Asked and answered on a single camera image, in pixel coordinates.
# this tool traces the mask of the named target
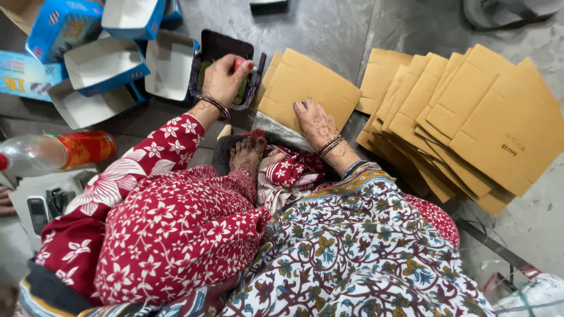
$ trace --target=bangle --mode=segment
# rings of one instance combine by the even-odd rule
[[[210,97],[210,96],[206,96],[206,95],[203,95],[203,94],[202,94],[202,95],[199,95],[199,96],[196,98],[196,100],[203,100],[203,101],[205,101],[205,102],[211,103],[212,105],[214,105],[216,108],[219,109],[219,111],[222,113],[223,117],[226,118],[226,119],[229,119],[229,118],[231,117],[231,116],[229,115],[229,110],[227,110],[227,108],[226,108],[223,104],[221,104],[221,102],[219,102],[219,101],[213,99],[213,98]]]
[[[338,135],[335,138],[333,138],[331,141],[329,141],[326,145],[324,145],[318,152],[318,156],[319,157],[323,157],[325,156],[325,154],[329,153],[329,151],[331,151],[334,147],[336,147],[337,145],[339,145],[339,143],[343,142],[345,140],[345,138],[343,138],[342,135]]]

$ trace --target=blue box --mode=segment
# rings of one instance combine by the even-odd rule
[[[72,129],[83,129],[125,113],[147,99],[136,82],[87,98],[65,80],[49,90],[53,105]]]
[[[155,39],[166,0],[107,0],[102,27],[120,39]]]
[[[150,74],[132,39],[101,38],[64,55],[75,90],[86,97],[102,94]]]
[[[42,64],[61,63],[64,53],[98,37],[102,11],[102,6],[92,1],[47,0],[25,49]]]
[[[178,0],[166,0],[165,13],[162,17],[161,27],[164,23],[182,20],[182,12]]]
[[[47,91],[68,78],[62,64],[42,65],[32,56],[0,51],[0,93],[51,101]]]

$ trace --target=red floral clothing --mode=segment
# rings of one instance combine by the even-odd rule
[[[247,171],[184,170],[204,133],[190,115],[151,133],[47,225],[36,263],[95,305],[167,303],[246,268],[271,216]]]

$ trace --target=concrete floor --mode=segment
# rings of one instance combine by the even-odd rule
[[[425,55],[429,51],[449,57],[476,43],[499,52],[514,63],[533,58],[555,96],[564,101],[564,12],[554,19],[517,30],[474,33],[460,17],[460,2],[453,0],[292,0],[287,14],[251,15],[248,1],[180,0],[185,23],[178,29],[200,39],[202,29],[244,39],[255,46],[258,56],[265,52],[268,63],[274,51],[286,47],[311,56],[341,76],[360,86],[372,48]],[[0,50],[23,51],[25,34],[2,14]],[[24,133],[69,131],[50,103],[0,95],[0,128],[8,136]],[[153,98],[147,105],[96,126],[117,139],[120,153],[141,141],[152,130],[187,110],[189,105]],[[249,128],[250,113],[233,116],[235,132]],[[343,130],[354,139],[368,117],[354,112]],[[209,163],[215,138],[224,123],[216,123],[206,134],[192,165]],[[361,156],[376,159],[356,146]],[[564,156],[561,155],[538,182],[492,219],[472,202],[450,201],[444,209],[454,217],[475,217],[496,231],[508,248],[543,272],[564,277]],[[501,239],[488,230],[488,234]],[[467,234],[461,234],[461,256],[471,275],[484,285],[492,272],[509,274],[507,263]],[[525,278],[516,273],[516,281]],[[495,292],[486,294],[495,300]]]

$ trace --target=orange label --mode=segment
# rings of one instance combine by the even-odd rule
[[[116,141],[104,131],[50,134],[67,149],[67,163],[62,169],[102,162],[116,151]]]

